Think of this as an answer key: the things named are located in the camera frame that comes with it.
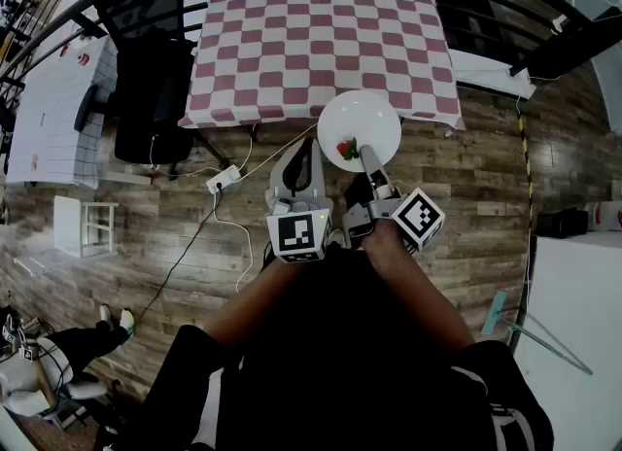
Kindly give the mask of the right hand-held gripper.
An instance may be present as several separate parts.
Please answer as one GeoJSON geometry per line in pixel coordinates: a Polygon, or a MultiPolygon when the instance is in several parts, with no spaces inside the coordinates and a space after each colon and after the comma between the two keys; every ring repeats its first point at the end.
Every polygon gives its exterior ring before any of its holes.
{"type": "Polygon", "coordinates": [[[422,251],[443,226],[445,215],[421,190],[402,196],[389,180],[373,148],[359,149],[365,174],[358,174],[345,191],[342,217],[345,245],[357,250],[380,220],[393,221],[407,251],[422,251]]]}

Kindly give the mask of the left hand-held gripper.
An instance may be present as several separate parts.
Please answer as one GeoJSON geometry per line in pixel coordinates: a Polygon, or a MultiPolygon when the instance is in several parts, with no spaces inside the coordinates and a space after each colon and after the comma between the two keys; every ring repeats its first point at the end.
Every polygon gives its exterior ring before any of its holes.
{"type": "Polygon", "coordinates": [[[326,256],[333,202],[324,183],[320,145],[310,138],[288,147],[272,168],[266,222],[278,260],[298,263],[326,256]]]}

